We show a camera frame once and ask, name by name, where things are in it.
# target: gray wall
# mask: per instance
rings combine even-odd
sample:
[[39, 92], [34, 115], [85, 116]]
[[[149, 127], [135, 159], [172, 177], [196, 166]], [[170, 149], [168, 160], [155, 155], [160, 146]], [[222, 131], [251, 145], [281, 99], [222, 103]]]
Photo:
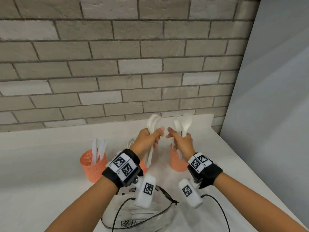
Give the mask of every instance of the gray wall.
[[221, 137], [309, 227], [309, 0], [261, 0]]

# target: person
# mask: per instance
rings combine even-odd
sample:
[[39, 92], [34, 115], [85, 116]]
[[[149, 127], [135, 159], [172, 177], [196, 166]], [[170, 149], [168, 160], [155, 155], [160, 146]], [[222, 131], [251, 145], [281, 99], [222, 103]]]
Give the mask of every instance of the person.
[[[196, 152], [189, 133], [182, 138], [172, 128], [168, 128], [166, 138], [174, 137], [178, 148], [188, 161]], [[131, 150], [141, 160], [151, 146], [156, 147], [164, 128], [149, 134], [142, 129], [131, 146]], [[303, 226], [270, 201], [244, 186], [224, 172], [214, 180], [213, 185], [232, 203], [241, 215], [257, 230], [263, 232], [305, 232]], [[118, 191], [116, 185], [102, 177], [67, 209], [65, 209], [45, 230], [46, 232], [91, 232], [95, 229], [108, 204]]]

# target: orange plastic container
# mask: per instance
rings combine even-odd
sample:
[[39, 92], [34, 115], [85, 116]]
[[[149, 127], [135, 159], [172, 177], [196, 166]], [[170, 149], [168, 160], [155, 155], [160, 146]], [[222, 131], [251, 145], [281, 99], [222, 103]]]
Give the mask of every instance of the orange plastic container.
[[107, 164], [106, 154], [104, 153], [103, 159], [101, 161], [97, 160], [97, 163], [91, 165], [92, 160], [92, 150], [86, 151], [80, 157], [79, 162], [81, 163], [84, 172], [90, 182], [95, 183], [102, 177], [102, 172], [106, 169]]
[[141, 160], [141, 162], [139, 163], [139, 166], [143, 170], [144, 174], [148, 172], [148, 168], [146, 167], [146, 164], [145, 164], [145, 158]]
[[171, 167], [177, 172], [184, 172], [187, 170], [188, 163], [184, 160], [179, 159], [178, 153], [173, 151], [171, 144]]

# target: forearm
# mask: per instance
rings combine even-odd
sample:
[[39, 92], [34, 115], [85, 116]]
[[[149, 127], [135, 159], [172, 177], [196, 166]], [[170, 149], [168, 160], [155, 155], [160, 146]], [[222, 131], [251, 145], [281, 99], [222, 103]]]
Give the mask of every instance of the forearm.
[[92, 232], [117, 190], [116, 185], [103, 176], [64, 210], [45, 232]]
[[260, 232], [307, 232], [273, 203], [225, 173], [216, 178], [214, 186]]

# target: brick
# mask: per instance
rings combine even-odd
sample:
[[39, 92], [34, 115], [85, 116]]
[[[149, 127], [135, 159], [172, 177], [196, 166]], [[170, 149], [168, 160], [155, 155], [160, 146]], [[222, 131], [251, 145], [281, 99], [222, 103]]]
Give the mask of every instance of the brick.
[[195, 108], [211, 107], [213, 101], [214, 101], [213, 97], [181, 99], [180, 109], [195, 109]]
[[79, 98], [82, 105], [122, 102], [120, 91], [79, 93]]
[[190, 19], [233, 19], [236, 0], [191, 0]]
[[137, 19], [136, 0], [80, 0], [85, 18]]
[[118, 60], [120, 74], [162, 72], [162, 59]]
[[105, 76], [98, 78], [100, 90], [141, 88], [141, 76]]
[[186, 55], [220, 55], [225, 53], [227, 40], [188, 40]]
[[217, 133], [220, 134], [222, 126], [212, 126], [212, 129]]
[[0, 18], [20, 18], [13, 0], [0, 0]]
[[237, 5], [234, 19], [254, 20], [260, 3], [257, 1], [241, 1]]
[[199, 97], [231, 95], [234, 85], [204, 85], [200, 87]]
[[189, 0], [139, 0], [141, 19], [186, 19]]
[[49, 80], [54, 93], [71, 93], [98, 90], [95, 78], [69, 78]]
[[33, 109], [13, 112], [20, 122], [62, 120], [59, 108]]
[[34, 105], [29, 97], [0, 97], [0, 111], [32, 109]]
[[1, 125], [0, 132], [11, 132], [31, 129], [44, 129], [42, 123], [18, 124], [18, 125]]
[[50, 121], [44, 122], [46, 128], [54, 128], [54, 127], [65, 127], [65, 126], [75, 126], [75, 125], [85, 125], [86, 120], [61, 120], [61, 121]]
[[227, 107], [210, 107], [210, 108], [197, 109], [195, 114], [200, 115], [200, 114], [214, 113], [214, 117], [217, 117], [217, 116], [225, 116], [226, 111]]
[[252, 29], [253, 22], [224, 21], [211, 23], [209, 38], [248, 38]]
[[4, 96], [52, 93], [48, 82], [44, 80], [0, 82], [0, 92]]
[[66, 62], [17, 63], [15, 68], [23, 79], [71, 77]]
[[104, 116], [103, 105], [63, 107], [61, 111], [65, 119]]
[[0, 43], [0, 61], [37, 60], [36, 52], [30, 42]]
[[41, 60], [91, 58], [87, 42], [35, 42]]
[[0, 80], [18, 79], [18, 76], [10, 63], [0, 64]]
[[119, 122], [124, 121], [125, 116], [106, 116], [106, 117], [98, 117], [98, 118], [89, 118], [87, 119], [88, 124], [102, 124], [109, 122]]
[[161, 115], [160, 113], [142, 113], [142, 114], [133, 114], [133, 115], [126, 115], [126, 120], [148, 120], [152, 114]]
[[122, 91], [124, 102], [150, 101], [161, 99], [161, 89], [131, 89]]
[[201, 71], [204, 58], [165, 58], [164, 72]]
[[218, 83], [220, 72], [192, 72], [183, 75], [182, 85], [206, 85]]
[[178, 109], [179, 100], [144, 102], [144, 112], [172, 111]]
[[139, 41], [92, 41], [93, 58], [139, 58]]
[[242, 56], [207, 57], [203, 70], [236, 70], [240, 68]]
[[97, 40], [113, 39], [110, 21], [57, 21], [62, 40]]
[[56, 40], [56, 29], [52, 21], [1, 20], [0, 38], [3, 40]]
[[16, 0], [24, 18], [81, 18], [78, 0]]
[[162, 117], [183, 116], [185, 113], [194, 115], [195, 110], [167, 111], [162, 112]]
[[207, 38], [210, 22], [166, 21], [165, 38]]
[[162, 89], [162, 99], [197, 97], [198, 86], [171, 87]]
[[37, 108], [68, 107], [80, 105], [77, 94], [52, 94], [31, 96]]
[[221, 72], [219, 84], [223, 83], [235, 83], [237, 79], [238, 71], [224, 71]]
[[213, 119], [213, 122], [212, 122], [212, 126], [218, 126], [218, 125], [223, 125], [223, 122], [224, 122], [224, 116], [221, 116], [221, 117], [215, 117]]
[[214, 107], [228, 106], [231, 96], [221, 96], [214, 98]]
[[183, 56], [184, 41], [141, 41], [142, 57]]
[[115, 39], [162, 38], [161, 21], [113, 21]]
[[17, 120], [10, 112], [0, 112], [0, 125], [17, 123]]
[[104, 108], [107, 116], [142, 113], [143, 103], [131, 102], [131, 103], [105, 104]]
[[142, 75], [143, 88], [179, 86], [181, 76], [181, 73]]
[[248, 40], [229, 40], [226, 54], [244, 54]]
[[99, 76], [118, 74], [116, 60], [69, 62], [73, 76]]

